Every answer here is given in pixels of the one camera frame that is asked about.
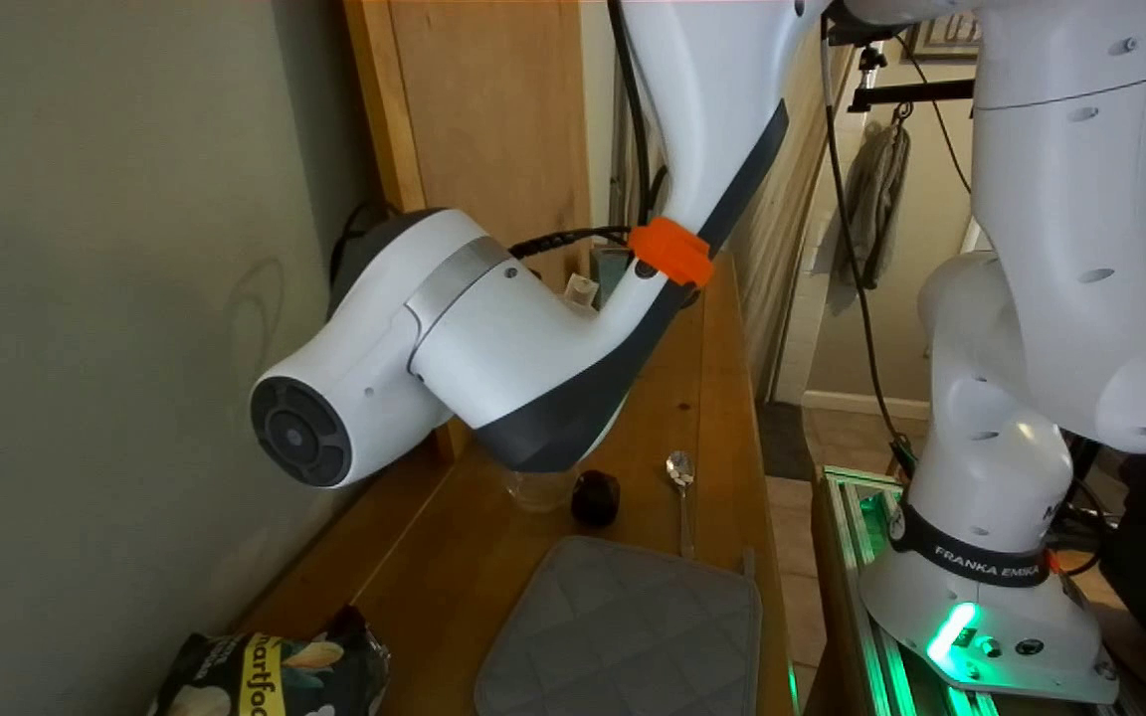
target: gray fabric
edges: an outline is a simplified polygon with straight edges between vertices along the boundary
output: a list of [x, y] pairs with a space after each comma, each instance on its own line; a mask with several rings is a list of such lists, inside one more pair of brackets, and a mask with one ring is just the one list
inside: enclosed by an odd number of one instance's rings
[[480, 716], [755, 711], [753, 576], [634, 546], [549, 548], [479, 673]]

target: white robot link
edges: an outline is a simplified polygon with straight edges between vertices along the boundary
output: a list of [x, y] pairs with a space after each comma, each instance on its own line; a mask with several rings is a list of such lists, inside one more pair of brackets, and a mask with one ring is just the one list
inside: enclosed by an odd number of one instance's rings
[[[1070, 487], [1060, 426], [1146, 454], [1146, 0], [849, 0], [867, 26], [960, 9], [983, 26], [974, 219], [996, 255], [926, 288], [932, 441], [862, 605], [952, 683], [1106, 703], [1098, 629], [1041, 536]], [[783, 74], [817, 18], [817, 0], [625, 0], [674, 170], [655, 214], [711, 255], [779, 149]], [[456, 210], [385, 229], [358, 266], [249, 400], [260, 441], [310, 487], [371, 478], [450, 416], [513, 471], [568, 471], [688, 303], [634, 264], [576, 315]]]

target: wall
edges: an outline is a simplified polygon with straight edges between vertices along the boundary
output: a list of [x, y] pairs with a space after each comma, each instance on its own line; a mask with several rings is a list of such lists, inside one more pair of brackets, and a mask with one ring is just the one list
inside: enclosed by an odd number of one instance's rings
[[[974, 68], [970, 64], [923, 64], [923, 74], [932, 80], [964, 80]], [[882, 68], [875, 84], [920, 84], [920, 76], [910, 74], [910, 64], [898, 64], [891, 52], [891, 68]], [[960, 164], [970, 177], [970, 104], [955, 101], [955, 104], [939, 104], [939, 112], [955, 140]], [[867, 124], [886, 124], [886, 121], [891, 121], [891, 107], [875, 107], [870, 115], [845, 112], [840, 115], [845, 158], [854, 158]], [[882, 376], [886, 400], [923, 408], [932, 394], [932, 360], [926, 360], [926, 331], [920, 319], [920, 290], [939, 264], [960, 255], [968, 219], [970, 219], [970, 197], [955, 178], [932, 104], [920, 104], [910, 112], [909, 136], [910, 136], [910, 158], [909, 158], [905, 199], [891, 222], [891, 255], [882, 264], [878, 288], [867, 298], [870, 298], [878, 376]], [[837, 245], [833, 186], [820, 186], [817, 197], [829, 197], [808, 219], [813, 247], [820, 245], [813, 271], [825, 275], [825, 321], [820, 321], [813, 369], [804, 363], [804, 376], [808, 376], [804, 386], [813, 402], [854, 400], [852, 408], [858, 408], [862, 400], [870, 400], [858, 303], [852, 288], [833, 275], [833, 245]]]
[[143, 711], [329, 519], [245, 386], [365, 190], [328, 0], [0, 0], [0, 711]]

